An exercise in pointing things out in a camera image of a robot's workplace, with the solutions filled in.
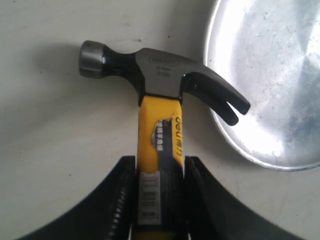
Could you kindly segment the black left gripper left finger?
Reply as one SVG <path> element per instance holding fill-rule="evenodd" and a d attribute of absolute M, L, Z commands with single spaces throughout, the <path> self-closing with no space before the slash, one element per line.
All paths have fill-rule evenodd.
<path fill-rule="evenodd" d="M 123 156 L 80 203 L 24 240 L 127 240 L 134 201 L 136 160 Z"/>

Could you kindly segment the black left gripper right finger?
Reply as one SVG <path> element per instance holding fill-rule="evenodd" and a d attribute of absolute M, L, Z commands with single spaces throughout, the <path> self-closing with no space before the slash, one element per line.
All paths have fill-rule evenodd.
<path fill-rule="evenodd" d="M 193 240 L 297 240 L 229 193 L 196 156 L 185 158 L 185 212 Z"/>

